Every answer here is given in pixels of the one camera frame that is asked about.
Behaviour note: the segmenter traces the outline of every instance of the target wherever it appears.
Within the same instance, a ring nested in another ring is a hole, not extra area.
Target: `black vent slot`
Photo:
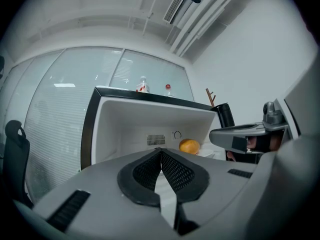
[[[88,192],[82,190],[75,191],[51,216],[48,223],[57,230],[64,232],[89,196],[90,193]]]
[[[248,171],[244,171],[244,170],[237,170],[237,169],[230,169],[228,171],[228,173],[233,174],[233,175],[237,175],[240,177],[244,177],[247,179],[250,179],[252,172],[248,172]]]

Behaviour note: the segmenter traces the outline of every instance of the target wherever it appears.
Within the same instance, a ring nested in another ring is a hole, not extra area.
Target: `plastic bottle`
[[[165,96],[174,98],[170,84],[165,85]]]
[[[139,93],[150,93],[150,88],[147,83],[147,78],[145,76],[140,77],[140,83],[136,86],[135,91]]]

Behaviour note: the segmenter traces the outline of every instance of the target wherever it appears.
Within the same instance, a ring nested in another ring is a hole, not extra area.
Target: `black chair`
[[[12,199],[17,200],[29,208],[32,202],[25,192],[25,177],[30,143],[21,127],[21,122],[11,120],[5,126],[5,147],[3,157],[3,181]]]

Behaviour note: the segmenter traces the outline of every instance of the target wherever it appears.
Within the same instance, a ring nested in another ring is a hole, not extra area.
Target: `ceiling air vent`
[[[183,1],[184,0],[172,0],[169,8],[166,10],[166,13],[164,14],[164,17],[163,17],[163,20],[165,22],[171,23],[171,21],[173,20],[176,12],[178,11]]]

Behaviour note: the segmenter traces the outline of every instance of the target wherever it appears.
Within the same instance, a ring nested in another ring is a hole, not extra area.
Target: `orange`
[[[179,149],[182,152],[196,155],[199,152],[200,144],[194,139],[183,139],[179,144]]]

